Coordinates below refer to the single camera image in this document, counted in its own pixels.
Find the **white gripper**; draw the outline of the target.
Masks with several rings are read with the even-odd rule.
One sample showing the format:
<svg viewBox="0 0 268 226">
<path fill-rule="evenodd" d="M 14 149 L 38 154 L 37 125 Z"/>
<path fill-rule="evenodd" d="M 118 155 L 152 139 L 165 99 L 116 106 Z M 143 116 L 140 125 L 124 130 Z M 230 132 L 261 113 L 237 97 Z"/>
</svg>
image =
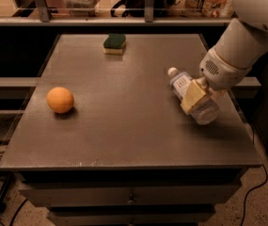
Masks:
<svg viewBox="0 0 268 226">
<path fill-rule="evenodd" d="M 227 89 L 241 82 L 250 69 L 250 66 L 234 67 L 217 54 L 215 47 L 211 48 L 199 65 L 200 75 L 208 86 L 205 88 L 199 79 L 193 79 L 182 97 L 182 110 L 189 115 L 206 97 L 218 100 L 228 92 Z"/>
</svg>

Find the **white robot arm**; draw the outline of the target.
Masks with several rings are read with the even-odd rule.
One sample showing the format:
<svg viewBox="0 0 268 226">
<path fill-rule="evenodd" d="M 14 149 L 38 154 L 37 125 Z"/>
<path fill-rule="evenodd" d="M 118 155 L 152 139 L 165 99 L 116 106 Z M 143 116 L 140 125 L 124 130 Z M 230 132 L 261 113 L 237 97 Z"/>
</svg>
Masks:
<svg viewBox="0 0 268 226">
<path fill-rule="evenodd" d="M 190 10 L 212 18 L 222 15 L 227 1 L 185 0 Z M 268 52 L 268 0 L 231 1 L 237 16 L 200 62 L 200 77 L 192 81 L 181 101 L 186 114 L 241 82 Z"/>
</svg>

